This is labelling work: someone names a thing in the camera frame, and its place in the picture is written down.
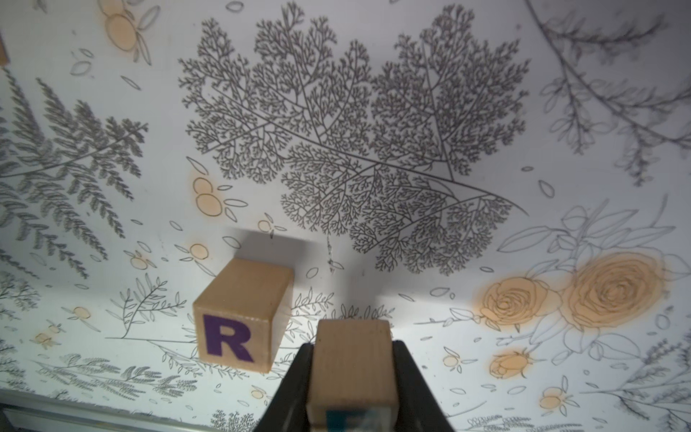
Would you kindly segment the wooden E letter block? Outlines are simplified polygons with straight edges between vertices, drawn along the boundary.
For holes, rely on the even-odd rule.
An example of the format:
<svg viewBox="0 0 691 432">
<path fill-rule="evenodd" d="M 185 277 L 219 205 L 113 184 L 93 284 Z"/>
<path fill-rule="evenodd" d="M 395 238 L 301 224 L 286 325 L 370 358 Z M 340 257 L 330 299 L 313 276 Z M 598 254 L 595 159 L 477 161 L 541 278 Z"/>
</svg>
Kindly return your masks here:
<svg viewBox="0 0 691 432">
<path fill-rule="evenodd" d="M 306 413 L 312 431 L 392 431 L 399 413 L 386 320 L 321 320 Z"/>
</svg>

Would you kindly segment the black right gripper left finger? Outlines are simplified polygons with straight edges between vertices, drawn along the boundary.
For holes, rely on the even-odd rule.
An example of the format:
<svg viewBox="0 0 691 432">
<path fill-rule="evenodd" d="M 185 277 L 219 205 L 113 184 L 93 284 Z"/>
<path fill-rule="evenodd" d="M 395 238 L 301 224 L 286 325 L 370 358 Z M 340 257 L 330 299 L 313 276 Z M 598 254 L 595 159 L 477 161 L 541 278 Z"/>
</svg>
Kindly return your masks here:
<svg viewBox="0 0 691 432">
<path fill-rule="evenodd" d="M 301 345 L 255 432 L 308 432 L 306 404 L 314 345 Z"/>
</svg>

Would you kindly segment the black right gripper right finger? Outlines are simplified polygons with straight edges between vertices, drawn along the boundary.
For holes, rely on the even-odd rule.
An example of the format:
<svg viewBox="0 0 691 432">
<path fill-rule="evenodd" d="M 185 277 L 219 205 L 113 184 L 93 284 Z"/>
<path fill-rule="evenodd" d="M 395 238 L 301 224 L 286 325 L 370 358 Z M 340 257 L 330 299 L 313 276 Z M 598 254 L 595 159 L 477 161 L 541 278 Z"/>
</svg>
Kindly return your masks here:
<svg viewBox="0 0 691 432">
<path fill-rule="evenodd" d="M 393 359 L 399 413 L 396 432 L 453 432 L 406 344 L 394 340 Z"/>
</svg>

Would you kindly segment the wooden R letter block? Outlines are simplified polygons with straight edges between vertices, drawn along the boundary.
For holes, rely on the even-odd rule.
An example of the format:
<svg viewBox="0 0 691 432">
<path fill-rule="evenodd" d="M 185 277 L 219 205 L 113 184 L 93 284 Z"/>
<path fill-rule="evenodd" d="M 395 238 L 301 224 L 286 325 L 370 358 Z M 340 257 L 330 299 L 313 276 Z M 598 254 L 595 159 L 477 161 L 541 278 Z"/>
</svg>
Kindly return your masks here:
<svg viewBox="0 0 691 432">
<path fill-rule="evenodd" d="M 194 301 L 199 358 L 267 374 L 292 316 L 294 271 L 234 258 Z"/>
</svg>

